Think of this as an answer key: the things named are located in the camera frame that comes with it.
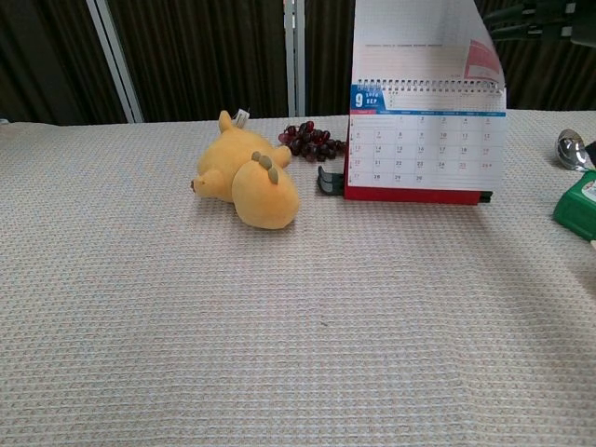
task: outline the metal spoon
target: metal spoon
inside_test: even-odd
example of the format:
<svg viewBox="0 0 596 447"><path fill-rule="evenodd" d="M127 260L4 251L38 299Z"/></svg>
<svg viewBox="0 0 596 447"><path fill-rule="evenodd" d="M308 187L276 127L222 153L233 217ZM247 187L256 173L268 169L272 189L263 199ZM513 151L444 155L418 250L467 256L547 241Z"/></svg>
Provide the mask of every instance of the metal spoon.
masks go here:
<svg viewBox="0 0 596 447"><path fill-rule="evenodd" d="M559 134L555 150L557 158L567 169L581 172L590 170L587 166L588 153L586 152L586 146L574 130L565 129Z"/></svg>

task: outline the grapes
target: grapes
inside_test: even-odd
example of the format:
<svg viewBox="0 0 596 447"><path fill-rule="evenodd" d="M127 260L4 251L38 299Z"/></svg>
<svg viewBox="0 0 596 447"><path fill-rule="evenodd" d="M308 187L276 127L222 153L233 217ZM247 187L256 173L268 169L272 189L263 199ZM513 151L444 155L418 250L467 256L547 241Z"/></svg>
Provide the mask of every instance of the grapes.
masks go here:
<svg viewBox="0 0 596 447"><path fill-rule="evenodd" d="M309 162L333 160L346 149L346 142L333 140L328 130L315 129L313 121L287 126L278 139L290 147L293 156L302 156Z"/></svg>

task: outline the plush toy tag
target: plush toy tag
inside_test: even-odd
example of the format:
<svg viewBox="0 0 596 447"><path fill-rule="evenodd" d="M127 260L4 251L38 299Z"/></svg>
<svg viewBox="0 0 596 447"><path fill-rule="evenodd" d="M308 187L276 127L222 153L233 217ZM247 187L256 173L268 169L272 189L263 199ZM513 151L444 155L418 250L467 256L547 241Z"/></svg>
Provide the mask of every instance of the plush toy tag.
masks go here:
<svg viewBox="0 0 596 447"><path fill-rule="evenodd" d="M232 122L234 123L234 126L242 129L244 128L246 122L249 120L249 116L251 116L251 114L249 114L246 110L238 109L238 111L232 118Z"/></svg>

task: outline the red calendar base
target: red calendar base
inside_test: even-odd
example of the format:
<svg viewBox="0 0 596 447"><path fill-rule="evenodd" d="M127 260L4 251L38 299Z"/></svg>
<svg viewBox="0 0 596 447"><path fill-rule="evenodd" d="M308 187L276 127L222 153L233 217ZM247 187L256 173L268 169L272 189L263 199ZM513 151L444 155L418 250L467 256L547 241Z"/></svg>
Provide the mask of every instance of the red calendar base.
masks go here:
<svg viewBox="0 0 596 447"><path fill-rule="evenodd" d="M423 202L478 205L481 202L481 192L346 186L344 198L348 200L370 200L384 202Z"/></svg>

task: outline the plush toy tail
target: plush toy tail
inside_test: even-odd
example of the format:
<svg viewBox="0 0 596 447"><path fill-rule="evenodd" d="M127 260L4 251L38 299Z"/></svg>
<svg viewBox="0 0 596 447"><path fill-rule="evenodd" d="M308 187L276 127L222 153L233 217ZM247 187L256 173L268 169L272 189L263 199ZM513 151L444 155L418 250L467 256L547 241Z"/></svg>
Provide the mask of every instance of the plush toy tail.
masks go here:
<svg viewBox="0 0 596 447"><path fill-rule="evenodd" d="M232 117L225 110L220 112L220 132L224 133L226 130L231 129L234 126Z"/></svg>

